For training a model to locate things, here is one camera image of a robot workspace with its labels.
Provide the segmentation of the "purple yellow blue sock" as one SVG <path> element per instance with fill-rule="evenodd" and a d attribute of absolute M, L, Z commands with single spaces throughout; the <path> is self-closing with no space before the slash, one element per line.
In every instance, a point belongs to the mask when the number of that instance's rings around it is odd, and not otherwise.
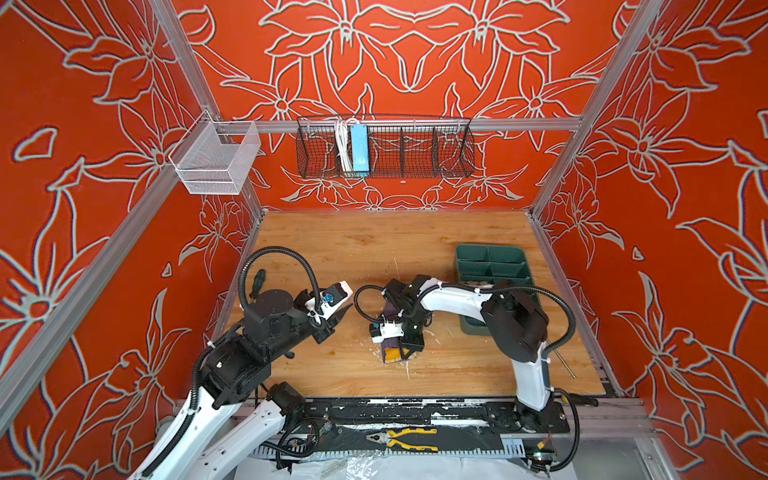
<path fill-rule="evenodd" d="M 384 304 L 380 320 L 381 322 L 403 324 L 402 318 L 398 316 L 398 311 L 395 306 L 389 301 L 386 301 Z M 384 364 L 405 362 L 412 355 L 412 353 L 403 345 L 403 337 L 404 335 L 400 338 L 387 339 L 380 344 L 382 362 Z"/>

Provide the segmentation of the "green divided organizer tray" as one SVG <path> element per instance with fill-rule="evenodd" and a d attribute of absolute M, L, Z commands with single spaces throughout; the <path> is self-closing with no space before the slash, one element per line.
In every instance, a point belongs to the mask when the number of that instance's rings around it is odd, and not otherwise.
<path fill-rule="evenodd" d="M 464 284 L 535 285 L 527 256 L 517 246 L 460 244 L 455 248 L 455 270 L 457 281 Z"/>

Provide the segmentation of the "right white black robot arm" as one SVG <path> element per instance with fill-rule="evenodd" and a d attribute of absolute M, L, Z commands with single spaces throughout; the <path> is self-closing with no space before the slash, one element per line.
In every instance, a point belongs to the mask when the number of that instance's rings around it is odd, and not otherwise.
<path fill-rule="evenodd" d="M 548 340 L 549 318 L 533 294 L 544 295 L 566 314 L 568 327 L 560 338 Z M 425 348 L 424 329 L 436 312 L 472 318 L 485 325 L 497 348 L 508 357 L 516 381 L 516 403 L 541 412 L 554 388 L 549 356 L 575 334 L 575 318 L 557 294 L 508 280 L 485 286 L 445 282 L 418 275 L 410 282 L 393 279 L 384 287 L 364 285 L 354 294 L 357 312 L 369 323 L 373 343 L 385 363 L 407 361 Z"/>

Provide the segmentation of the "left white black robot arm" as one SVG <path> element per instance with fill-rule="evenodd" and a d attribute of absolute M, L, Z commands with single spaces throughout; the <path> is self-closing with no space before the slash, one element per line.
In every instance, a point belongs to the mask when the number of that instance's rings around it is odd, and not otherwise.
<path fill-rule="evenodd" d="M 298 296 L 285 290 L 248 291 L 250 267 L 262 256 L 296 260 L 310 287 Z M 242 319 L 199 355 L 189 394 L 170 426 L 134 471 L 135 479 L 223 479 L 260 446 L 284 455 L 272 439 L 298 419 L 303 397 L 288 383 L 271 387 L 254 411 L 226 434 L 221 428 L 272 372 L 303 341 L 322 343 L 351 306 L 345 281 L 322 289 L 309 262 L 299 253 L 269 246 L 249 255 L 237 283 Z"/>

